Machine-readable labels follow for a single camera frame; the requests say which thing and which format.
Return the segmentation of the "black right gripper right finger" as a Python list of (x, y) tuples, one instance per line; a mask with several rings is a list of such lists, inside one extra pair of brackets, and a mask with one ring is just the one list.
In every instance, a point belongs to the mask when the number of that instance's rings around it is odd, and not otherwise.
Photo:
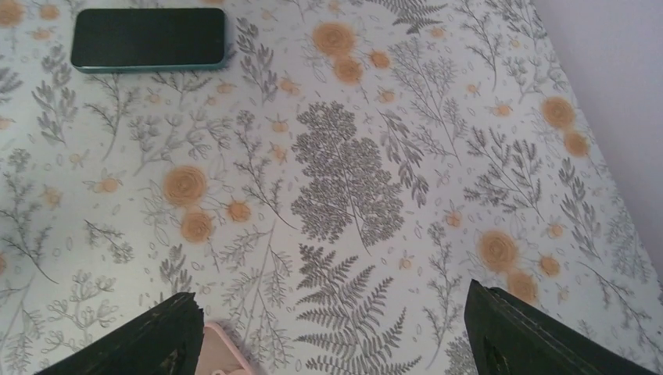
[(652, 374), (499, 287), (472, 280), (464, 322), (479, 374)]

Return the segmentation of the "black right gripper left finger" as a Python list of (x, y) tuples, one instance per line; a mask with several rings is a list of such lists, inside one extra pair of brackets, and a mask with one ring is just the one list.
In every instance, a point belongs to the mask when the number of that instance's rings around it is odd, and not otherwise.
[(193, 374), (203, 325), (195, 294), (179, 292), (39, 373)]

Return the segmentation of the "pink silicone phone case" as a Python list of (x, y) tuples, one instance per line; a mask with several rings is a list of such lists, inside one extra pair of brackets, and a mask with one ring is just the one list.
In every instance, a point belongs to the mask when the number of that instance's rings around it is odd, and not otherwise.
[(195, 375), (254, 375), (256, 371), (220, 324), (206, 323)]

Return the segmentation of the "green phone with black screen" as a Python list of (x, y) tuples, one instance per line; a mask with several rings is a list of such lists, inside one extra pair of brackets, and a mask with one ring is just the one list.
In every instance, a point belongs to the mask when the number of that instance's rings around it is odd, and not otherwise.
[(70, 62), (83, 73), (218, 70), (229, 41), (221, 9), (85, 9), (75, 19)]

